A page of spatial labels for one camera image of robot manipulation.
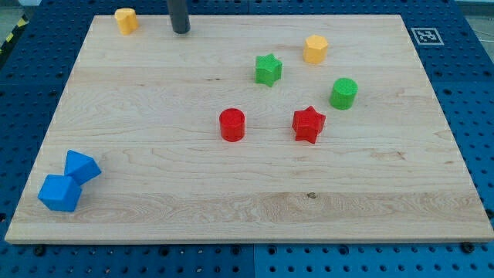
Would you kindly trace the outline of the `dark grey cylindrical stick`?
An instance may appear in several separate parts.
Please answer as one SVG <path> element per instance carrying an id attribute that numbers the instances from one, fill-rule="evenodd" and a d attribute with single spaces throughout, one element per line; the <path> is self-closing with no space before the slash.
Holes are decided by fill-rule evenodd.
<path id="1" fill-rule="evenodd" d="M 167 0 L 167 9 L 171 20 L 172 29 L 177 34 L 185 34 L 190 31 L 191 25 L 186 0 Z"/>

